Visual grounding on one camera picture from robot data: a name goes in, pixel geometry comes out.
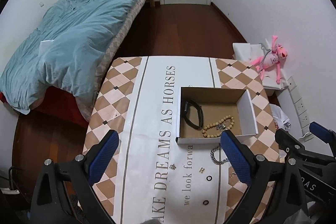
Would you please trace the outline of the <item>white plastic bag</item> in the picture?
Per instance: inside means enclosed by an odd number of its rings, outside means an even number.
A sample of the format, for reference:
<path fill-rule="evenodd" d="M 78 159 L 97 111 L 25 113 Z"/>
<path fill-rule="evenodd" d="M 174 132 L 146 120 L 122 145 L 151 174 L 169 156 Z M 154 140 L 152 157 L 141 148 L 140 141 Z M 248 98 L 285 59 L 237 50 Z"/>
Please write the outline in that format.
<path fill-rule="evenodd" d="M 272 117 L 276 125 L 276 129 L 284 129 L 289 131 L 291 127 L 289 117 L 282 111 L 280 106 L 270 104 L 270 109 L 272 112 Z"/>

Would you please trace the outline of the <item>small gold brooch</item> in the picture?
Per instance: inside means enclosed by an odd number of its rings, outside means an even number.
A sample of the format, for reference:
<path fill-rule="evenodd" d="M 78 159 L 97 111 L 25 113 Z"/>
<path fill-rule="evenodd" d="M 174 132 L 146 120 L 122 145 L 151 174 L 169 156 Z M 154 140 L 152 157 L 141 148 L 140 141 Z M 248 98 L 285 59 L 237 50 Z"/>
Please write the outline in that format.
<path fill-rule="evenodd" d="M 174 164 L 172 164 L 172 165 L 169 166 L 169 168 L 172 169 L 172 170 L 175 170 L 176 166 Z"/>

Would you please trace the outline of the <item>white power strip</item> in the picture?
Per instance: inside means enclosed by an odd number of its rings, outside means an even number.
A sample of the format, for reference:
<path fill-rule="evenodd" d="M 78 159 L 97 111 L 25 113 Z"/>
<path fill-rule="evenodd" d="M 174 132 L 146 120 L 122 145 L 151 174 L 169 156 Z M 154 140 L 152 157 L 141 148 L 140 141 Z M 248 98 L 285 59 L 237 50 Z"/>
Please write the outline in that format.
<path fill-rule="evenodd" d="M 307 114 L 307 109 L 303 102 L 302 96 L 299 93 L 299 88 L 297 87 L 294 78 L 289 77 L 287 82 L 288 82 L 289 94 L 294 104 L 294 108 L 299 120 L 299 125 L 302 130 L 302 136 L 299 137 L 299 140 L 302 142 L 309 141 L 313 139 L 314 136 L 309 130 L 310 120 Z"/>

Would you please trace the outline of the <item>pink panther plush toy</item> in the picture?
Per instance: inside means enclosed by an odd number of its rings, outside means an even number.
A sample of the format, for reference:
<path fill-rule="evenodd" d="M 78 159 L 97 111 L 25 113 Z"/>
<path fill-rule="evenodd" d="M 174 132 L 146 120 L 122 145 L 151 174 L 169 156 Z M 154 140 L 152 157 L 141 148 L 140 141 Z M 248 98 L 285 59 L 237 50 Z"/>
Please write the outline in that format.
<path fill-rule="evenodd" d="M 288 56 L 287 50 L 279 43 L 276 42 L 278 36 L 272 36 L 272 48 L 267 51 L 264 56 L 260 56 L 251 62 L 259 76 L 263 80 L 267 69 L 276 67 L 276 83 L 281 82 L 281 62 L 285 61 Z"/>

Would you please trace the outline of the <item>white cardboard box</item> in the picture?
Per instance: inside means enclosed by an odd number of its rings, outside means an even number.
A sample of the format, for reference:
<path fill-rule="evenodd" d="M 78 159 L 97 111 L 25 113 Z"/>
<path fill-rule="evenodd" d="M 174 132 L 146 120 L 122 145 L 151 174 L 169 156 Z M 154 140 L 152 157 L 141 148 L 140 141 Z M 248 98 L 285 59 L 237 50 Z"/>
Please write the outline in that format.
<path fill-rule="evenodd" d="M 182 87 L 179 92 L 179 117 L 176 142 L 182 144 L 218 144 L 223 130 L 230 130 L 240 141 L 259 134 L 252 97 L 247 89 Z M 201 105 L 202 130 L 188 126 L 181 116 L 186 100 Z"/>

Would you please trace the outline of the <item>patterned tablecloth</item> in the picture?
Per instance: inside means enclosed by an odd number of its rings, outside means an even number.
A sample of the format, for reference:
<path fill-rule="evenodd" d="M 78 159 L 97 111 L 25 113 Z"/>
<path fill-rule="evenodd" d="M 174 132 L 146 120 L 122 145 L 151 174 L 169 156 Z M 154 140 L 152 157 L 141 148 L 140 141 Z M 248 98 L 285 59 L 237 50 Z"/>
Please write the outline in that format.
<path fill-rule="evenodd" d="M 242 142 L 255 154 L 279 160 L 269 101 L 249 64 L 210 57 L 117 59 L 84 143 L 88 152 L 108 130 L 120 135 L 118 150 L 93 187 L 116 223 L 223 223 L 246 190 L 217 144 L 177 144 L 183 86 L 249 90 L 259 134 Z"/>

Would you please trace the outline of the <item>black smart band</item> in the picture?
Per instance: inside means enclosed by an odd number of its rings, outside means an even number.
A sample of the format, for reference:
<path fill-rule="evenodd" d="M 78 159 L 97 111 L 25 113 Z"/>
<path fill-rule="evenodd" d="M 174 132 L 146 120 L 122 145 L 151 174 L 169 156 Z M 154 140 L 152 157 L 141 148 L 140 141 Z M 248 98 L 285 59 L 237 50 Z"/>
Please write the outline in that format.
<path fill-rule="evenodd" d="M 188 126 L 195 130 L 202 130 L 204 115 L 201 105 L 194 100 L 186 100 L 182 108 L 181 116 Z"/>

